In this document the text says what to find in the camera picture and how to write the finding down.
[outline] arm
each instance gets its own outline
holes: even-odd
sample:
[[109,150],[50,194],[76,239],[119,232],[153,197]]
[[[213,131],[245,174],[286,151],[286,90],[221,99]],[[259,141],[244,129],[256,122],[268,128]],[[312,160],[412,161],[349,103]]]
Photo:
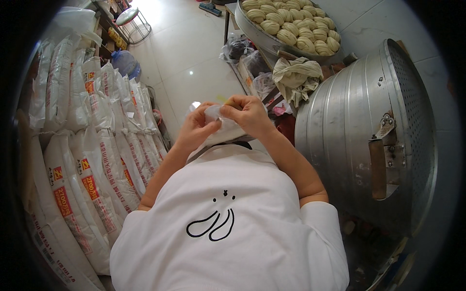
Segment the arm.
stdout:
[[327,192],[312,165],[293,147],[270,122],[266,111],[254,96],[234,95],[231,101],[240,105],[239,111],[231,106],[223,106],[223,116],[233,119],[252,137],[257,138],[267,149],[277,164],[295,183],[300,206],[312,201],[329,202]]
[[141,199],[138,210],[149,211],[155,203],[158,193],[175,174],[176,171],[186,165],[188,156],[195,151],[209,135],[220,129],[220,121],[211,122],[206,125],[204,111],[207,107],[214,105],[213,102],[204,102],[191,112],[180,129],[179,137],[171,150],[168,152],[164,161],[158,168],[154,177],[147,185],[146,192]]

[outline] squeegee mop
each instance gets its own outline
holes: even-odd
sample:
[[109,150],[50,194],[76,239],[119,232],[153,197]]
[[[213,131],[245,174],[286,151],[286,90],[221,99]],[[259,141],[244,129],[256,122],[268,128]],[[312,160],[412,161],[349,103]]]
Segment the squeegee mop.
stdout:
[[210,0],[210,3],[199,3],[199,8],[209,13],[212,13],[213,15],[218,16],[218,17],[222,15],[222,12],[215,8],[215,4],[213,3],[213,0]]

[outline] floor tile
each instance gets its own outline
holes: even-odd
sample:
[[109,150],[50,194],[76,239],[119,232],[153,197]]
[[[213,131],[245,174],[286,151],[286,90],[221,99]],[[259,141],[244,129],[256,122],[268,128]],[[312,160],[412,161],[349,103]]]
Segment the floor tile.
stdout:
[[134,0],[131,5],[139,8],[153,34],[202,14],[194,0]]
[[460,130],[458,105],[448,91],[448,71],[440,56],[415,63],[431,101],[437,130]]
[[[222,7],[220,7],[220,10],[222,11],[222,15],[220,17],[217,17],[213,14],[210,14],[210,13],[206,13],[206,16],[209,17],[210,19],[212,19],[212,21],[214,22],[215,26],[217,27],[217,29],[219,30],[219,32],[224,35],[225,33],[225,18],[226,18],[226,13],[225,13],[225,10],[222,9]],[[233,26],[233,20],[232,20],[232,16],[230,15],[230,22],[229,22],[229,25],[228,25],[228,32],[230,33],[235,33],[237,35],[241,35],[243,32],[241,31],[241,29],[234,29],[234,26]]]
[[385,39],[402,40],[413,62],[439,55],[434,41],[403,0],[383,0],[341,32],[345,52],[364,57]]
[[142,70],[141,81],[149,86],[159,84],[162,79],[155,61],[152,39],[147,38],[135,46],[130,46],[128,49],[136,60],[139,60]]
[[151,38],[162,80],[218,57],[223,46],[222,34],[205,15],[171,26]]
[[220,102],[233,94],[244,94],[230,66],[214,57],[163,81],[179,124],[182,124],[189,105],[194,101]]
[[172,144],[178,138],[178,133],[180,125],[176,116],[171,107],[170,100],[168,99],[167,92],[165,90],[164,84],[160,82],[159,84],[153,86],[155,90],[155,100],[162,113],[162,118],[167,127],[168,134],[170,135]]

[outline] cloth towel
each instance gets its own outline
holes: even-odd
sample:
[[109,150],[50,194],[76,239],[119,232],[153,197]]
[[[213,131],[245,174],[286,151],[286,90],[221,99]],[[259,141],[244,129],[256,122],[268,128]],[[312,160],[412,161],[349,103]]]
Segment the cloth towel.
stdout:
[[280,58],[274,67],[272,78],[283,98],[297,108],[299,102],[308,99],[323,80],[322,69],[316,61],[300,57],[294,61]]

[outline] white cloth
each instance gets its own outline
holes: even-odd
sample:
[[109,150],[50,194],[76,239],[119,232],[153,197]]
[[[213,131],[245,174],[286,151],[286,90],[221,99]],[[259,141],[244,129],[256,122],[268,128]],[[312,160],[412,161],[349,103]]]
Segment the white cloth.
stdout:
[[117,291],[337,291],[349,282],[336,209],[300,209],[270,157],[238,145],[208,150],[150,211],[130,213],[110,273]]
[[283,98],[296,108],[301,100],[307,100],[308,95],[314,91],[323,80],[322,68],[316,61],[305,57],[288,61],[280,58],[274,67],[272,78]]

